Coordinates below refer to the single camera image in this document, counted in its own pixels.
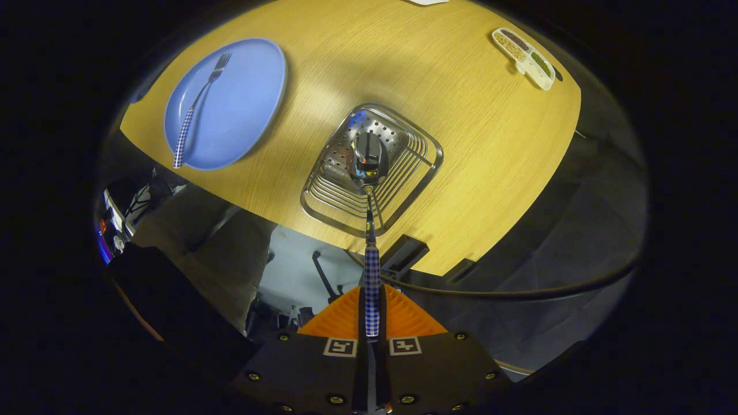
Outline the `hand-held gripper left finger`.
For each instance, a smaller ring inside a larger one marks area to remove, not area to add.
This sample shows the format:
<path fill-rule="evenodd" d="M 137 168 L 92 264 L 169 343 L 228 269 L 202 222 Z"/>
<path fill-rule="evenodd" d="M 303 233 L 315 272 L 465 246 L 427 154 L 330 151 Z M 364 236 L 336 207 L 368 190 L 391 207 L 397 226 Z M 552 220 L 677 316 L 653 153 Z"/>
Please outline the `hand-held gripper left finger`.
<path fill-rule="evenodd" d="M 263 339 L 231 388 L 268 414 L 354 414 L 366 407 L 367 347 L 357 336 L 355 287 L 311 319 L 327 336 L 279 331 Z"/>

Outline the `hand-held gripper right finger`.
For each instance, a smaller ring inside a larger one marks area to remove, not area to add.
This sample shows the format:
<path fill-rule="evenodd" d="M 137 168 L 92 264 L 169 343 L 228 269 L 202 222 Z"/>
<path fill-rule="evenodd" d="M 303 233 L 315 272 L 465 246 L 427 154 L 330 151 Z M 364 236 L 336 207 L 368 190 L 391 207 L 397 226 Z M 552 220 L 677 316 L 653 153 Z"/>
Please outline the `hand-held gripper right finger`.
<path fill-rule="evenodd" d="M 491 414 L 513 382 L 468 331 L 447 329 L 384 286 L 381 386 L 394 414 Z"/>

